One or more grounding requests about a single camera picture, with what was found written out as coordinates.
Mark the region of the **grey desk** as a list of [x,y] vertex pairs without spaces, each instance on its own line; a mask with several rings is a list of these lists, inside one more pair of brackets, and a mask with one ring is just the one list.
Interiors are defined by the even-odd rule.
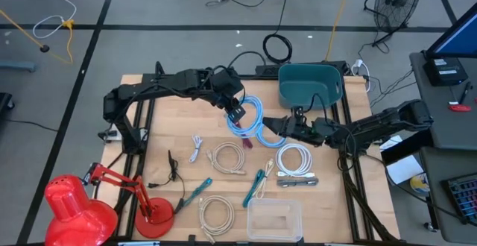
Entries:
[[477,59],[461,58],[473,88],[467,93],[464,104],[469,112],[449,109],[450,101],[458,101],[464,92],[465,83],[457,86],[432,86],[423,67],[426,60],[422,53],[409,54],[411,67],[421,99],[426,103],[434,119],[430,127],[436,148],[477,151]]
[[[423,147],[420,149],[420,158],[428,178],[432,203],[456,214],[441,182],[477,173],[477,151]],[[462,224],[457,218],[440,210],[437,210],[436,216],[444,240],[477,245],[477,227],[471,224]]]

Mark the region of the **small black computer box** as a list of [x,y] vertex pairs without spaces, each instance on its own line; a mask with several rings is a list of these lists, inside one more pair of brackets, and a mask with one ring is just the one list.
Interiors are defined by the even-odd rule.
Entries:
[[468,78],[461,62],[454,57],[428,60],[424,65],[424,71],[432,86],[455,86]]

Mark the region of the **keyboard with coloured keys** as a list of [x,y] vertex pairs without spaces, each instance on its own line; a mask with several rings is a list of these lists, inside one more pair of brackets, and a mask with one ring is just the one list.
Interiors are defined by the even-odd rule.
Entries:
[[477,227],[477,173],[440,182],[462,224]]

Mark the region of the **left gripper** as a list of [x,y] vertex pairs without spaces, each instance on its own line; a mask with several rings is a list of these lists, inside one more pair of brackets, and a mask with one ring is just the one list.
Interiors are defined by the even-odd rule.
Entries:
[[245,115],[242,100],[236,97],[236,94],[244,89],[238,73],[233,67],[225,68],[213,74],[209,81],[212,94],[208,97],[208,102],[223,109],[227,118],[236,124]]

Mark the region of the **yellow and blue disc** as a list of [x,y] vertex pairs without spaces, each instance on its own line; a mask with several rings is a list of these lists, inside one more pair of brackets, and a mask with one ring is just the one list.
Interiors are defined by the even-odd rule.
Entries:
[[425,172],[413,176],[409,180],[410,187],[419,194],[428,194],[430,192],[430,186]]

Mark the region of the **grey stand foot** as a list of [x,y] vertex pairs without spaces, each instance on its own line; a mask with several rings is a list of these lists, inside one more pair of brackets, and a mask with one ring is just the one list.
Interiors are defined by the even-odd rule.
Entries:
[[0,69],[16,69],[20,71],[35,72],[37,68],[32,62],[0,60]]

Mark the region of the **computer monitor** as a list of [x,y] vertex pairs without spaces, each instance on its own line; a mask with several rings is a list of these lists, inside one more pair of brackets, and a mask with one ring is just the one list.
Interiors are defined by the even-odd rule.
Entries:
[[436,57],[477,58],[477,2],[426,53]]

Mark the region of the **small white paper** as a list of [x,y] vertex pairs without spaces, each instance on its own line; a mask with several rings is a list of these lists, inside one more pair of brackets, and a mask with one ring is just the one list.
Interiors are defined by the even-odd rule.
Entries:
[[388,139],[386,142],[382,143],[379,146],[379,150],[380,151],[387,150],[387,149],[401,143],[401,141],[402,141],[402,138],[399,135],[392,136],[390,139]]

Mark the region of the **black floor fan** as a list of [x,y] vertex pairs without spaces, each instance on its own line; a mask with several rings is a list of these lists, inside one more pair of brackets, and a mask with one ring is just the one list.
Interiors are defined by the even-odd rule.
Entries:
[[418,2],[419,0],[365,0],[364,11],[373,14],[377,31],[385,33],[371,45],[376,47],[395,32],[407,28]]

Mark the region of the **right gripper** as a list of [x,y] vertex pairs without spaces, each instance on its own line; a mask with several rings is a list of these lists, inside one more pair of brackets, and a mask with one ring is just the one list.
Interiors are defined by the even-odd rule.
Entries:
[[313,146],[322,146],[330,135],[330,126],[325,118],[318,117],[307,125],[302,107],[292,107],[290,117],[264,117],[262,123],[276,135],[286,135]]

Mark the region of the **white paper sheet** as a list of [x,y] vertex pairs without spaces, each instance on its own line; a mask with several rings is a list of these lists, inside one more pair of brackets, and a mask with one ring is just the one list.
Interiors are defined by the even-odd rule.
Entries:
[[395,184],[400,184],[424,172],[414,155],[407,156],[386,166],[387,172]]

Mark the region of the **clear plastic container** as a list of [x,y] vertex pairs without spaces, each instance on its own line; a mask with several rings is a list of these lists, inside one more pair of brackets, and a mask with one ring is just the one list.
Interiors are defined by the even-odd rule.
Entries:
[[253,198],[247,205],[247,236],[259,241],[298,242],[303,237],[301,202]]

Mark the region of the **black power strip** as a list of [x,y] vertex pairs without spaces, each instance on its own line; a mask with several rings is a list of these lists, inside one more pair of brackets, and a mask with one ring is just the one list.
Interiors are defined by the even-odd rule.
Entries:
[[[350,65],[344,60],[312,62],[312,64],[330,65],[335,67],[342,75],[351,75]],[[257,66],[255,69],[256,75],[277,76],[281,66],[282,64]]]

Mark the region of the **teal plastic bin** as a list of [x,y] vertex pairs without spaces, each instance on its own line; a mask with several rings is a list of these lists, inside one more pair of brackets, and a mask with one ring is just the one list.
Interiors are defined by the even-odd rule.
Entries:
[[284,108],[301,106],[309,108],[312,98],[313,110],[331,107],[343,95],[342,76],[331,65],[325,64],[286,64],[278,71],[279,104]]

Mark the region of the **black pen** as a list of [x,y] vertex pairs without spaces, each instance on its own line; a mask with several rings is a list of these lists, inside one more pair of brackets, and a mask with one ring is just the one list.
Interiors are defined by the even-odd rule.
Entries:
[[472,83],[471,83],[470,81],[468,81],[468,82],[466,83],[466,85],[465,85],[465,87],[464,87],[464,91],[462,92],[462,95],[461,95],[461,97],[460,97],[460,99],[459,99],[459,102],[458,102],[459,104],[463,104],[463,103],[464,103],[464,101],[465,101],[465,99],[466,99],[466,97],[467,97],[469,91],[470,91],[472,88],[473,88]]

